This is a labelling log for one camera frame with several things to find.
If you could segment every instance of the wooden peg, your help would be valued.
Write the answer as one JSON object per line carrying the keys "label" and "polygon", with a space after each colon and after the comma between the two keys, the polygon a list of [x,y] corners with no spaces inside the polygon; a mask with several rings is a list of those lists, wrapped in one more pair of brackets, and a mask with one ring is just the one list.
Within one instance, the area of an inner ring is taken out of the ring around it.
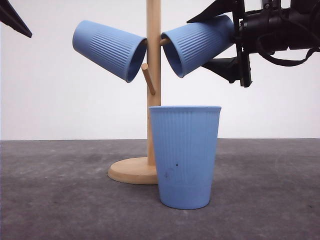
{"label": "wooden peg", "polygon": [[150,91],[151,95],[154,96],[156,94],[156,91],[155,91],[155,88],[152,84],[151,76],[150,76],[150,73],[148,70],[148,64],[147,63],[142,64],[141,69],[142,69],[146,84],[148,85],[149,91]]}
{"label": "wooden peg", "polygon": [[160,46],[164,46],[171,43],[171,40],[169,38],[164,38],[160,40]]}

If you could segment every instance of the blue plastic cup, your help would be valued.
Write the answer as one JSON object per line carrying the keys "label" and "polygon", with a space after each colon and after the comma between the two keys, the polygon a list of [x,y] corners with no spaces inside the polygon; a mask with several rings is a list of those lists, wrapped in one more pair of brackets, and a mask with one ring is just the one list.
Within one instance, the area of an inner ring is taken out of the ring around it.
{"label": "blue plastic cup", "polygon": [[220,106],[151,106],[160,200],[176,209],[210,201]]}
{"label": "blue plastic cup", "polygon": [[234,25],[226,15],[205,22],[194,22],[165,31],[161,38],[169,38],[163,46],[168,62],[178,77],[207,63],[229,48],[234,35]]}
{"label": "blue plastic cup", "polygon": [[82,21],[76,27],[74,50],[99,66],[130,83],[144,60],[145,37],[92,21]]}

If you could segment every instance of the round wooden base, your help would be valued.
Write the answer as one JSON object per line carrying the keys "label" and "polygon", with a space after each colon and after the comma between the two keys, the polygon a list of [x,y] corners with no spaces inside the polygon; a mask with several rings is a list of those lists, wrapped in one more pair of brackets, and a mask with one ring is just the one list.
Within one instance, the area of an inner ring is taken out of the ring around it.
{"label": "round wooden base", "polygon": [[147,157],[129,158],[111,165],[109,178],[126,184],[158,184],[156,166],[148,165]]}

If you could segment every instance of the white wall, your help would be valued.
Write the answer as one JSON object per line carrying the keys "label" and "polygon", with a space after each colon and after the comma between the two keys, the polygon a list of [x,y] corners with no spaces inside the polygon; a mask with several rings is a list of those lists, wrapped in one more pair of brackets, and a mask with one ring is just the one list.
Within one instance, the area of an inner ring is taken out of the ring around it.
{"label": "white wall", "polygon": [[[213,0],[162,0],[170,30]],[[1,24],[1,139],[145,139],[146,84],[126,83],[72,48],[81,20],[146,35],[145,0],[11,0],[32,39]],[[247,0],[247,10],[260,0]],[[223,57],[233,57],[235,48]],[[305,51],[277,56],[299,59]],[[221,138],[319,138],[320,54],[298,67],[251,55],[253,84],[240,87],[199,68],[178,78],[162,53],[163,105],[222,106]]]}

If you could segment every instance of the gray floor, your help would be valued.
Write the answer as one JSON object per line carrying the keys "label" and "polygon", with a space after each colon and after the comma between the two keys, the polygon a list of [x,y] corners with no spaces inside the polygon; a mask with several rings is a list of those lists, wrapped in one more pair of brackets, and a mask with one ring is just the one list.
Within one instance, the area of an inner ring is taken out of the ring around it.
{"label": "gray floor", "polygon": [[106,177],[145,153],[145,140],[1,142],[1,239],[320,239],[320,139],[220,139],[197,210]]}

